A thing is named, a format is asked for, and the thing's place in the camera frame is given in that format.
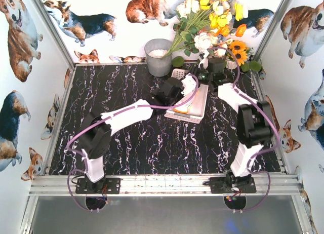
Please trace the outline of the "white perforated storage basket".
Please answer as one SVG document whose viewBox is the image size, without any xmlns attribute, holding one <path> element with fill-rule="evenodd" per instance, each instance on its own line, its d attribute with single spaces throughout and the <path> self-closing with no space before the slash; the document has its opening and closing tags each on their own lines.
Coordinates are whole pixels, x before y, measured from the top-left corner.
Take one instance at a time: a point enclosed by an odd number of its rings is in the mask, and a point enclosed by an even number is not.
<svg viewBox="0 0 324 234">
<path fill-rule="evenodd" d="M 208 95 L 208 85 L 200 84 L 195 96 L 186 104 L 168 109 L 164 116 L 166 118 L 199 124 L 205 115 Z"/>
</svg>

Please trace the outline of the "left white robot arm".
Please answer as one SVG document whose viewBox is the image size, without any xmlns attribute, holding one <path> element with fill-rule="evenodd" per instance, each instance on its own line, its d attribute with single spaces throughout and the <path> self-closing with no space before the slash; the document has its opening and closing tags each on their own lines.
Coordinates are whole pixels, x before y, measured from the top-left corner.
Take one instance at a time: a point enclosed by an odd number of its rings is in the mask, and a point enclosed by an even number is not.
<svg viewBox="0 0 324 234">
<path fill-rule="evenodd" d="M 192 91 L 184 79 L 172 77 L 155 93 L 128 107 L 100 115 L 89 113 L 81 125 L 78 139 L 85 160 L 86 176 L 90 182 L 96 183 L 104 178 L 103 156 L 108 150 L 112 135 L 132 124 L 165 113 L 188 94 L 186 89 Z"/>
</svg>

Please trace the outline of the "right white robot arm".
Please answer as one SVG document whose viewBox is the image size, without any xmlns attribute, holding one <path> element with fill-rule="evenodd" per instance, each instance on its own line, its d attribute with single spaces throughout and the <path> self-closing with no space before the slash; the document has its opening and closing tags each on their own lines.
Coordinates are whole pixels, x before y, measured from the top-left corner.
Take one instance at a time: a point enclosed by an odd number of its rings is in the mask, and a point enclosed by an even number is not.
<svg viewBox="0 0 324 234">
<path fill-rule="evenodd" d="M 272 122 L 267 101 L 257 101 L 243 93 L 224 71 L 223 60 L 210 58 L 191 66 L 199 84 L 207 85 L 217 97 L 230 105 L 237 113 L 237 137 L 239 141 L 235 159 L 230 169 L 234 177 L 246 177 L 257 156 L 273 151 L 264 144 L 273 136 L 278 137 Z"/>
</svg>

